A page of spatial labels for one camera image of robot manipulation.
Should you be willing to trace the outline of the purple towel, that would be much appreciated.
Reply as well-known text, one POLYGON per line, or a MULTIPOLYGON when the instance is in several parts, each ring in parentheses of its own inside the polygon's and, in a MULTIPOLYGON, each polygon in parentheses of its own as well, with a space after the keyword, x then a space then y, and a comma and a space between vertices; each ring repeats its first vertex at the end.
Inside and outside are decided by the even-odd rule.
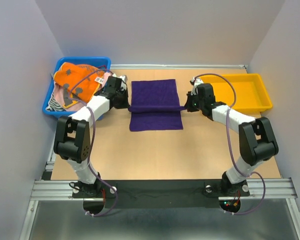
POLYGON ((131 82, 130 131, 182 130, 184 109, 175 79, 131 82))

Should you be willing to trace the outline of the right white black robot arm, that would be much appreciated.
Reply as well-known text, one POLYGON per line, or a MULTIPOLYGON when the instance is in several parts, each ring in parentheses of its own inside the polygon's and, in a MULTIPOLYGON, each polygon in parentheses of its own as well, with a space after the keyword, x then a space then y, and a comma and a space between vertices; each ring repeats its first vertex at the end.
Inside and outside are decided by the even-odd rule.
POLYGON ((216 101, 213 86, 209 83, 194 83, 186 95, 184 107, 187 112, 200 111, 226 128, 232 167, 222 174, 220 191, 224 195, 232 195, 247 178, 256 174, 258 166, 278 154, 279 147, 271 122, 266 117, 245 115, 222 101, 216 101), (240 156, 237 160, 233 154, 230 130, 238 134, 240 156))

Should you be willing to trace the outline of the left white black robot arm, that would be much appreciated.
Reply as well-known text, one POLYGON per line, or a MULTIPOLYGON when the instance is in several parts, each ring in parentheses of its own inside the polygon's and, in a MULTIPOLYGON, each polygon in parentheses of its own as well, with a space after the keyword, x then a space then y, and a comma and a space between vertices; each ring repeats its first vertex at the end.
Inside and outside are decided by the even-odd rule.
POLYGON ((103 88, 98 90, 77 112, 61 116, 57 121, 53 151, 68 162, 78 180, 71 182, 73 194, 95 198, 102 191, 100 174, 90 161, 96 134, 96 120, 112 108, 127 109, 128 87, 126 75, 111 75, 103 88))

